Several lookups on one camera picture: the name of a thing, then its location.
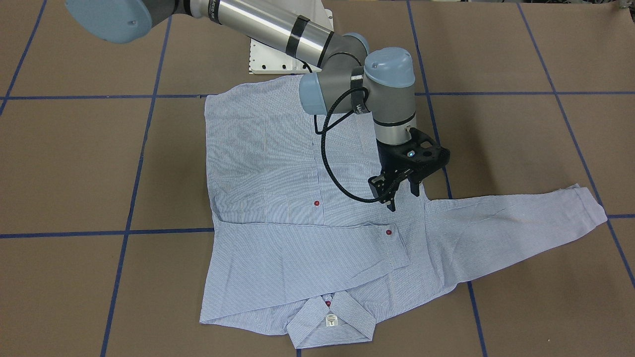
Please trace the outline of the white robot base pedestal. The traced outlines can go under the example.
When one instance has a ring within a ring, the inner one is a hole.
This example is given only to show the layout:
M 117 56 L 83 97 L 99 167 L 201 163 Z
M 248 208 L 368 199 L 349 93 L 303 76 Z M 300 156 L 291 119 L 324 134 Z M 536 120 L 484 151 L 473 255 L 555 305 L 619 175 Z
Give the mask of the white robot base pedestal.
M 269 3 L 294 14 L 301 14 L 312 22 L 333 30 L 332 11 L 321 0 L 269 0 Z M 252 39 L 250 43 L 249 73 L 252 75 L 290 75 L 319 72 L 298 59 Z

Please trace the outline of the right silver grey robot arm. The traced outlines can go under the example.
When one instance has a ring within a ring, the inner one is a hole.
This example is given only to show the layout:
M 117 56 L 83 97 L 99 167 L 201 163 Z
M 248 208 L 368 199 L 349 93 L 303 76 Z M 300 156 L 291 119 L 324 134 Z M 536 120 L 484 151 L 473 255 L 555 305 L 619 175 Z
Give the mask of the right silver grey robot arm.
M 417 128 L 413 59 L 403 48 L 370 52 L 360 34 L 336 34 L 265 0 L 67 0 L 65 6 L 84 29 L 112 43 L 132 42 L 173 14 L 186 14 L 236 30 L 308 69 L 320 68 L 300 79 L 300 103 L 309 115 L 325 117 L 315 128 L 322 162 L 336 187 L 356 201 L 380 202 L 394 212 L 402 181 L 420 196 L 422 181 L 449 162 L 449 150 Z M 326 134 L 335 126 L 331 116 L 365 113 L 373 116 L 381 163 L 381 174 L 368 179 L 370 199 L 348 192 L 326 156 Z

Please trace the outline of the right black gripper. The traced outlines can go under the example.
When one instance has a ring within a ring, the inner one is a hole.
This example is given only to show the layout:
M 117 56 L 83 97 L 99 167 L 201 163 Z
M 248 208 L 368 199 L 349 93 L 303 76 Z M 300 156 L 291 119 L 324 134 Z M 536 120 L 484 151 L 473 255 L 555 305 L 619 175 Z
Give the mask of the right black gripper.
M 419 129 L 410 128 L 410 140 L 399 145 L 377 142 L 381 174 L 370 177 L 368 184 L 375 199 L 385 201 L 395 212 L 395 193 L 402 181 L 410 183 L 410 192 L 420 197 L 422 181 L 449 163 L 450 151 Z

